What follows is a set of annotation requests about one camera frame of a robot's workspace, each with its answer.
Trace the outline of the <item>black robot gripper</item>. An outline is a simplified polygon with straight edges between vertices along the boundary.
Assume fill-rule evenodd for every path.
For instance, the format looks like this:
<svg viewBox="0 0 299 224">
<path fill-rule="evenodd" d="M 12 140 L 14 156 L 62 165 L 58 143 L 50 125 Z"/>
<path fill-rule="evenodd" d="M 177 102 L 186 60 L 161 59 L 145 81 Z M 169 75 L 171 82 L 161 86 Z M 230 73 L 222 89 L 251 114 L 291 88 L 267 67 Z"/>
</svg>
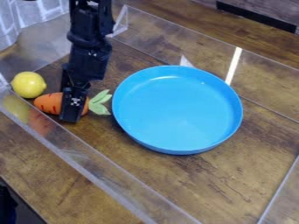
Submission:
<svg viewBox="0 0 299 224">
<path fill-rule="evenodd" d="M 70 61 L 62 66 L 59 118 L 65 122 L 77 123 L 82 117 L 89 95 L 89 91 L 81 87 L 91 81 L 105 79 L 113 45 L 106 38 L 86 40 L 71 31 L 67 38 L 71 50 Z"/>
</svg>

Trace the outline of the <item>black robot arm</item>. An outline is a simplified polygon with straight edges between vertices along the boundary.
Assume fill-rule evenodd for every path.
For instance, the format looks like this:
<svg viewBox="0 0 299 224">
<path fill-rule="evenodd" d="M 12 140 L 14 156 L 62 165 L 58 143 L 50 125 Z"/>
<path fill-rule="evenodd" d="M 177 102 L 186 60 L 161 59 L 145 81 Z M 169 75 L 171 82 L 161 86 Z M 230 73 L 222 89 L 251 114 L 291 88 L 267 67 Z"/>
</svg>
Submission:
<svg viewBox="0 0 299 224">
<path fill-rule="evenodd" d="M 114 32 L 111 0 L 70 0 L 70 61 L 62 66 L 62 104 L 59 118 L 75 123 L 87 102 L 90 82 L 103 80 L 113 45 L 107 35 Z"/>
</svg>

